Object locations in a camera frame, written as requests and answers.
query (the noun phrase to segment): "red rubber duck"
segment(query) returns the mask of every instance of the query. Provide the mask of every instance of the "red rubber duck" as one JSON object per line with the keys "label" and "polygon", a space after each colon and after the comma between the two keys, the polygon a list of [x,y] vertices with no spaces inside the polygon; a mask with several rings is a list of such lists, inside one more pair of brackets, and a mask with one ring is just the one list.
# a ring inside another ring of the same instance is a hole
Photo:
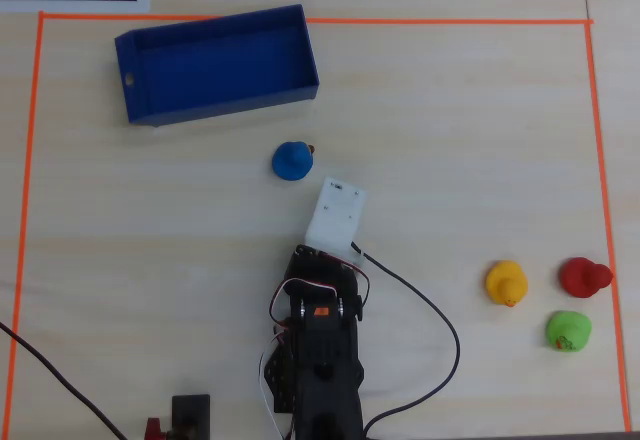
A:
{"label": "red rubber duck", "polygon": [[593,263],[584,257],[567,260],[560,268],[560,283],[569,295],[589,298],[601,288],[608,287],[613,273],[606,265]]}

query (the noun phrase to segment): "rubber duck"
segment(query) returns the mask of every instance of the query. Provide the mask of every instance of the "rubber duck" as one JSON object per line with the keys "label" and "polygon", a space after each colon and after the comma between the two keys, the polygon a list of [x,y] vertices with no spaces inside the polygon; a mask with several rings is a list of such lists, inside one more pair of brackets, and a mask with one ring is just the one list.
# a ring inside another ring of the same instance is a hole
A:
{"label": "rubber duck", "polygon": [[569,295],[589,298],[601,288],[608,287],[613,273],[606,265],[593,263],[584,257],[567,260],[558,272],[560,284]]}
{"label": "rubber duck", "polygon": [[547,324],[547,341],[561,352],[579,352],[590,335],[591,320],[578,312],[556,312]]}
{"label": "rubber duck", "polygon": [[313,145],[304,142],[285,142],[280,145],[271,159],[276,175],[294,182],[304,178],[313,167]]}
{"label": "rubber duck", "polygon": [[489,270],[485,287],[495,303],[515,307],[527,294],[529,282],[520,265],[505,260]]}

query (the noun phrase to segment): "black cable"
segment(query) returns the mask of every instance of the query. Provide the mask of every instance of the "black cable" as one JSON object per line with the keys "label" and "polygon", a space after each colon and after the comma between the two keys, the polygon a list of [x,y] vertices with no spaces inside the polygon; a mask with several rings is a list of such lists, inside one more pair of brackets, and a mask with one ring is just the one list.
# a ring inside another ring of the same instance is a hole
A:
{"label": "black cable", "polygon": [[47,367],[47,370],[49,370],[53,374],[53,376],[56,377],[56,379],[64,386],[64,388],[69,390],[74,397],[84,403],[89,408],[89,410],[91,410],[96,415],[96,417],[98,417],[119,440],[127,440],[127,437],[125,437],[124,434],[120,430],[118,430],[118,428],[113,423],[111,423],[111,420],[109,420],[105,416],[105,414],[102,413],[100,409],[98,409],[98,407],[91,403],[91,401],[87,397],[76,390],[76,388],[71,385],[67,381],[67,379],[64,378],[62,374],[58,370],[56,370],[53,365],[51,365],[51,362],[49,362],[49,360],[47,360],[40,352],[29,345],[26,340],[23,340],[22,337],[20,337],[17,333],[14,333],[2,322],[0,322],[0,329],[4,330],[7,335],[9,335],[16,342],[22,345],[31,355],[40,360],[40,363]]}
{"label": "black cable", "polygon": [[402,405],[400,407],[392,408],[391,410],[387,410],[386,412],[382,412],[381,414],[376,415],[375,417],[373,417],[369,421],[369,423],[367,423],[367,425],[364,427],[364,433],[363,433],[363,437],[366,440],[373,440],[373,439],[367,437],[367,433],[369,432],[369,430],[371,429],[371,427],[373,427],[373,425],[375,423],[379,422],[383,418],[389,417],[391,415],[395,415],[396,413],[404,412],[405,410],[409,410],[410,408],[413,408],[416,405],[421,404],[425,400],[428,400],[429,398],[433,397],[436,393],[438,393],[440,390],[442,390],[445,387],[445,385],[447,385],[447,383],[449,383],[449,381],[455,375],[456,370],[458,369],[458,363],[460,363],[460,339],[458,338],[458,332],[456,332],[456,329],[453,327],[453,324],[449,321],[449,319],[446,317],[446,315],[444,313],[442,313],[440,311],[440,309],[438,307],[436,307],[435,304],[431,300],[429,300],[427,297],[425,297],[422,294],[422,292],[420,292],[420,290],[418,290],[416,287],[411,285],[409,282],[407,282],[400,275],[398,275],[398,274],[392,272],[391,270],[389,270],[387,267],[385,267],[380,262],[378,262],[375,258],[373,258],[370,255],[362,252],[362,250],[360,250],[360,248],[358,248],[358,246],[355,243],[351,243],[351,248],[353,248],[360,255],[363,255],[364,258],[369,260],[371,263],[373,263],[376,267],[378,267],[384,273],[386,273],[387,275],[389,275],[389,276],[395,278],[396,280],[398,280],[405,287],[407,287],[413,293],[418,295],[422,300],[424,300],[438,315],[440,315],[440,318],[442,318],[442,320],[444,320],[444,323],[446,323],[447,326],[449,327],[449,329],[451,330],[451,333],[453,334],[453,339],[456,342],[456,359],[453,362],[453,367],[451,368],[451,371],[449,372],[449,375],[447,375],[447,378],[445,378],[444,381],[440,385],[438,385],[436,388],[431,390],[426,395],[418,398],[417,400],[414,400],[413,402],[409,402],[406,405]]}

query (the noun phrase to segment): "yellow rubber duck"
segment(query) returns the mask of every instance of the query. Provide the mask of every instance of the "yellow rubber duck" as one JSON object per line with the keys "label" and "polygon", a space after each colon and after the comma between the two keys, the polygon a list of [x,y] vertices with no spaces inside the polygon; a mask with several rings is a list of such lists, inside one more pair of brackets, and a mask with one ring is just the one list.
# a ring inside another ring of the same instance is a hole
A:
{"label": "yellow rubber duck", "polygon": [[515,307],[527,294],[529,282],[520,265],[502,261],[489,270],[485,286],[491,300],[500,305]]}

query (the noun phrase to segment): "cable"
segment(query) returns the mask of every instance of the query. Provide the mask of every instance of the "cable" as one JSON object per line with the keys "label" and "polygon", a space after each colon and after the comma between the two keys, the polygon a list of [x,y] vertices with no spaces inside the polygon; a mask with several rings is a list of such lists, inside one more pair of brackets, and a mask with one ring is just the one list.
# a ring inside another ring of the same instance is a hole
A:
{"label": "cable", "polygon": [[443,382],[440,385],[438,385],[436,388],[431,390],[426,395],[418,398],[417,400],[414,400],[413,402],[409,402],[406,405],[402,405],[400,407],[392,408],[391,410],[387,410],[386,412],[382,412],[381,414],[376,415],[371,420],[369,420],[369,423],[367,423],[367,425],[364,427],[363,437],[366,440],[373,440],[373,439],[367,437],[367,433],[369,432],[369,430],[371,429],[371,427],[373,427],[373,425],[375,423],[379,422],[383,418],[389,417],[391,415],[395,415],[396,413],[404,412],[405,410],[409,410],[410,408],[413,408],[416,405],[421,404],[425,400],[428,400],[429,398],[433,397],[436,393],[438,393],[440,390],[442,390],[447,385],[447,383],[449,383],[449,381],[451,381],[451,379],[453,378],[453,376],[456,373],[456,370],[458,369],[458,363],[460,363],[460,339],[458,338],[458,332],[456,332],[456,329],[453,327],[453,324],[449,321],[449,319],[446,317],[446,315],[444,313],[442,313],[440,311],[440,309],[438,307],[436,307],[435,304],[431,300],[429,300],[427,297],[425,297],[422,294],[422,292],[420,292],[420,290],[418,290],[416,287],[411,285],[409,282],[407,282],[400,275],[398,275],[398,274],[392,272],[391,270],[389,270],[387,267],[382,265],[380,262],[378,262],[376,259],[374,259],[370,255],[364,253],[362,250],[360,250],[360,248],[358,248],[358,246],[355,243],[351,243],[351,248],[353,248],[359,254],[363,255],[364,258],[369,260],[371,263],[373,263],[376,267],[378,267],[384,273],[386,273],[387,275],[389,275],[389,276],[395,278],[396,280],[398,280],[405,287],[407,287],[409,290],[411,290],[413,293],[415,293],[417,296],[419,296],[422,300],[424,300],[438,315],[440,315],[440,318],[442,318],[442,320],[444,320],[444,323],[446,323],[447,326],[449,327],[449,329],[451,330],[451,333],[453,334],[453,339],[456,342],[456,359],[453,362],[453,367],[451,368],[451,371],[449,372],[449,375],[447,375],[447,378],[445,378],[443,380]]}
{"label": "cable", "polygon": [[369,277],[367,276],[367,274],[364,273],[360,267],[354,265],[353,263],[349,263],[346,260],[342,260],[341,258],[334,257],[330,253],[326,253],[326,252],[322,252],[322,253],[323,253],[323,255],[325,255],[325,256],[327,256],[329,258],[333,258],[334,260],[337,260],[341,264],[346,265],[347,267],[355,270],[356,272],[358,272],[360,275],[362,275],[364,277],[364,279],[367,281],[367,293],[365,294],[364,300],[362,301],[362,306],[364,307],[366,305],[366,303],[367,303],[367,300],[369,300],[369,291],[371,290],[371,280],[369,280]]}
{"label": "cable", "polygon": [[76,388],[71,385],[67,381],[67,379],[64,378],[62,374],[53,365],[51,365],[51,362],[49,362],[49,360],[47,360],[40,352],[29,345],[26,340],[23,340],[22,337],[20,337],[17,333],[14,333],[2,322],[0,322],[0,329],[4,330],[7,335],[9,335],[16,342],[22,345],[31,355],[40,360],[40,363],[42,363],[47,368],[47,370],[49,370],[53,374],[53,376],[56,377],[56,379],[62,384],[62,386],[69,390],[74,397],[84,403],[89,408],[89,410],[91,410],[96,415],[96,417],[98,417],[119,440],[127,440],[127,437],[125,437],[124,434],[120,430],[118,430],[118,428],[113,423],[111,423],[111,420],[109,420],[98,407],[91,403],[91,401],[87,397],[76,390]]}
{"label": "cable", "polygon": [[326,283],[312,282],[310,280],[305,280],[304,278],[287,278],[286,280],[283,280],[282,282],[280,282],[280,285],[278,285],[278,288],[273,294],[273,297],[271,297],[271,303],[269,303],[269,316],[271,317],[271,320],[273,320],[277,325],[285,329],[287,328],[287,326],[284,324],[284,322],[280,320],[276,320],[276,318],[273,316],[273,306],[275,305],[276,300],[280,295],[280,293],[282,292],[282,289],[284,288],[284,286],[289,282],[294,282],[294,281],[303,282],[303,283],[306,283],[307,285],[311,285],[312,287],[326,288],[328,290],[333,291],[333,295],[335,297],[338,296],[338,291],[336,290],[336,288],[332,285],[327,285]]}
{"label": "cable", "polygon": [[264,347],[264,350],[262,351],[262,355],[260,355],[260,361],[258,362],[258,385],[260,385],[260,391],[262,392],[262,399],[264,400],[264,404],[267,407],[267,413],[269,414],[269,417],[271,417],[271,421],[273,422],[273,426],[275,427],[276,431],[278,432],[278,435],[280,436],[280,440],[285,440],[285,436],[280,431],[280,428],[278,428],[278,424],[276,423],[276,418],[273,416],[273,413],[271,413],[271,407],[269,407],[269,402],[267,401],[267,394],[265,393],[264,387],[262,386],[262,362],[264,360],[264,355],[267,353],[267,350],[269,349],[271,344],[275,342],[278,339],[278,337],[283,333],[284,332],[280,332],[276,336],[274,336],[271,340],[269,340],[269,343],[267,343],[267,346]]}

